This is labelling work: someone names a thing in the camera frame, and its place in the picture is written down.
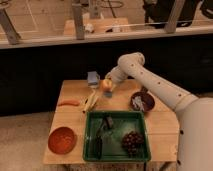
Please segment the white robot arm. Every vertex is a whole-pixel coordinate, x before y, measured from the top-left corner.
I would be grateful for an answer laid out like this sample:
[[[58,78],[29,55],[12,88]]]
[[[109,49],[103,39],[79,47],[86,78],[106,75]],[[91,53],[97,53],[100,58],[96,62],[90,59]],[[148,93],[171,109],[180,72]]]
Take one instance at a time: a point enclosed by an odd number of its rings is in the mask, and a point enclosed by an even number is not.
[[[175,112],[180,125],[177,171],[213,171],[213,98],[199,98],[144,67],[140,52],[124,54],[106,74],[115,85],[133,77]]]

